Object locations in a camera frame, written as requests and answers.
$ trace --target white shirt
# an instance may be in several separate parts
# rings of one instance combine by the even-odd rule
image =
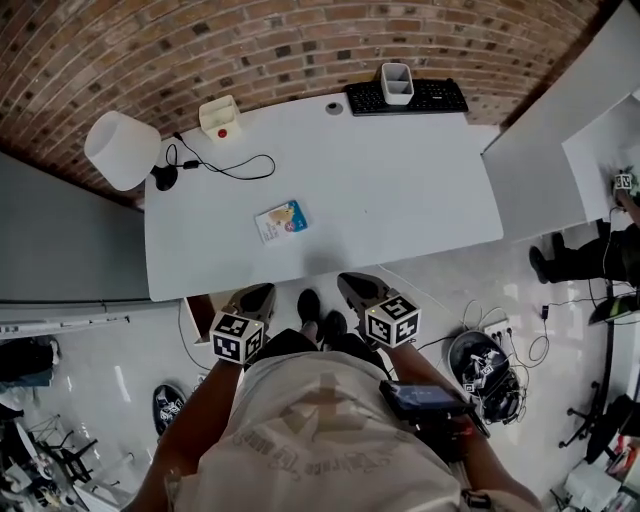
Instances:
[[[340,352],[255,364],[220,441],[178,487],[178,511],[456,511],[460,481],[403,429],[374,365]],[[534,510],[490,493],[506,512]]]

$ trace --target black device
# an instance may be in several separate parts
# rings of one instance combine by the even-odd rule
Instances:
[[[178,181],[178,168],[175,165],[166,167],[153,166],[151,175],[156,179],[156,187],[162,192],[166,192]]]
[[[440,386],[422,386],[384,380],[380,392],[396,417],[411,424],[434,417],[451,419],[474,411],[475,407],[456,398]]]
[[[466,454],[459,449],[458,440],[472,432],[454,418],[469,416],[480,432],[489,437],[475,406],[440,386],[385,380],[380,382],[380,392],[396,417],[415,426],[415,436],[447,463],[464,458]]]
[[[413,97],[407,105],[388,105],[380,81],[345,86],[351,113],[354,116],[398,114],[444,114],[469,112],[462,91],[451,79],[413,80]]]

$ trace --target black keyboard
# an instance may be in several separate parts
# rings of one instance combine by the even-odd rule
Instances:
[[[407,105],[387,105],[379,81],[345,86],[354,116],[444,114],[469,111],[460,88],[451,78],[413,80],[413,89],[413,98]]]

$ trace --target white wall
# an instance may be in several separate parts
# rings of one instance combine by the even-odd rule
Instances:
[[[640,101],[629,95],[563,143],[587,221],[606,217],[613,208],[612,176],[631,163],[626,150],[636,141]]]
[[[484,153],[505,239],[587,220],[562,143],[640,86],[640,14],[625,1],[558,81]]]
[[[0,153],[0,300],[149,297],[141,212]]]

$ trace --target person's leg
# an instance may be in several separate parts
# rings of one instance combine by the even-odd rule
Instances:
[[[318,324],[313,320],[305,322],[302,325],[302,329],[300,329],[300,334],[302,334],[312,343],[315,343],[318,337]]]
[[[563,248],[552,260],[546,260],[540,251],[533,247],[530,252],[531,266],[534,267],[541,281],[543,278],[552,283],[596,279],[604,277],[603,260],[606,251],[607,273],[609,274],[609,270],[611,270],[612,273],[618,275],[622,261],[620,251],[615,243],[611,243],[607,250],[607,242],[608,239],[596,238],[579,249]]]
[[[331,350],[344,352],[357,357],[380,368],[385,373],[382,357],[378,352],[372,351],[367,344],[356,334],[347,334],[347,320],[338,311],[331,311],[325,320],[325,341]]]
[[[318,325],[320,320],[320,299],[313,290],[305,290],[298,298],[298,315],[302,328],[300,332],[286,329],[271,339],[258,352],[250,364],[269,357],[298,354],[301,352],[315,352],[318,350]]]

